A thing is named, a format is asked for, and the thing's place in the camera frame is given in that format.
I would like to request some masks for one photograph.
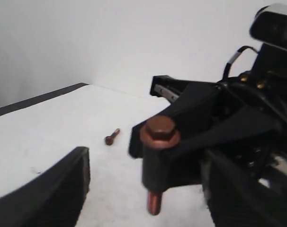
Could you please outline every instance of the copper bolt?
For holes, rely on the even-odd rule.
[[[112,135],[105,137],[105,144],[111,146],[114,143],[115,137],[120,133],[120,129],[116,129]]]
[[[180,142],[180,133],[174,121],[166,116],[157,115],[149,120],[140,130],[140,139],[146,146],[166,149]],[[161,211],[162,193],[148,192],[147,209],[150,214],[158,215]]]
[[[171,118],[157,115],[147,120],[140,129],[140,139],[151,148],[166,149],[179,143],[180,133]]]
[[[162,193],[148,192],[147,208],[150,214],[158,215],[161,211]]]

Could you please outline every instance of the small copper screw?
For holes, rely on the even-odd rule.
[[[120,129],[116,129],[112,135],[105,137],[105,144],[111,146],[114,143],[115,137],[120,133]]]
[[[264,82],[261,81],[261,82],[258,82],[256,86],[258,89],[263,89],[265,87],[265,84]]]
[[[240,80],[241,80],[242,82],[246,82],[246,81],[248,80],[248,76],[247,76],[247,75],[242,75],[242,76],[240,77]]]
[[[158,215],[161,211],[162,193],[148,192],[147,208],[150,214]]]

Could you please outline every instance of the camera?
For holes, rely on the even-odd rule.
[[[250,35],[287,51],[287,5],[273,4],[260,10],[250,28]]]

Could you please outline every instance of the white table surface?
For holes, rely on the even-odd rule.
[[[201,186],[169,189],[160,215],[146,212],[131,128],[168,106],[94,85],[0,117],[0,196],[28,183],[76,146],[90,148],[90,192],[77,227],[212,227]],[[112,146],[104,137],[121,128]]]

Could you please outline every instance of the white wall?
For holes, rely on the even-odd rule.
[[[0,106],[91,82],[89,2],[0,0]]]
[[[147,96],[153,75],[219,80],[238,47],[259,46],[248,29],[273,2],[0,0],[0,106],[78,82]]]
[[[260,8],[276,2],[287,0],[97,0],[94,83],[145,96],[153,75],[217,81],[240,46],[260,46],[249,28]],[[245,52],[231,74],[254,60]]]

